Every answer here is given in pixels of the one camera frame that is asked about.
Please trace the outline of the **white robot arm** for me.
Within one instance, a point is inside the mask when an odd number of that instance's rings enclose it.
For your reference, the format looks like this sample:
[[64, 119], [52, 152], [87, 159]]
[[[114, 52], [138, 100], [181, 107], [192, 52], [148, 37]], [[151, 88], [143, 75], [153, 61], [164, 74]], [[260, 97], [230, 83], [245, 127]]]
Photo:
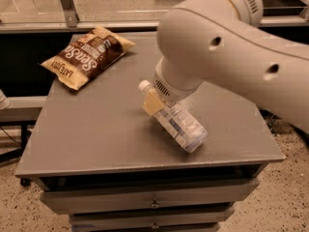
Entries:
[[160, 20], [153, 86], [178, 102], [207, 81], [309, 132], [309, 45], [257, 28], [262, 0], [185, 0]]

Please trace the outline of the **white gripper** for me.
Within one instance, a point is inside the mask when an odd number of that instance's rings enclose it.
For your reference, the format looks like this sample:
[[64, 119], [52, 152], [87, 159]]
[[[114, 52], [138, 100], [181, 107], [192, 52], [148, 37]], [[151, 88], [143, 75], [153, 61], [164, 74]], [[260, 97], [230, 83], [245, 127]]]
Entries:
[[177, 62], [162, 57], [154, 71], [154, 87], [145, 98], [143, 109], [153, 116], [165, 106], [160, 97], [178, 102], [194, 93], [205, 79], [207, 65], [203, 62]]

